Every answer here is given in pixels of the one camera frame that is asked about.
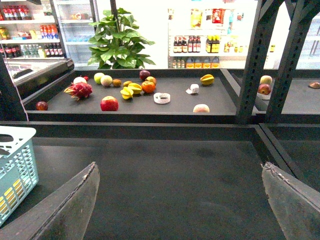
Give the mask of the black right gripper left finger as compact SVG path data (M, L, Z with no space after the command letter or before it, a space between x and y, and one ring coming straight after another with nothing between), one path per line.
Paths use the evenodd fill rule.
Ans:
M90 163L0 230L2 240L82 240L95 207L100 172Z

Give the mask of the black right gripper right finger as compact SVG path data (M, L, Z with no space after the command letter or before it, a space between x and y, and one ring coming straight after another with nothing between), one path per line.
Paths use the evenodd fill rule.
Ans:
M270 162L262 167L269 205L287 240L320 238L320 193Z

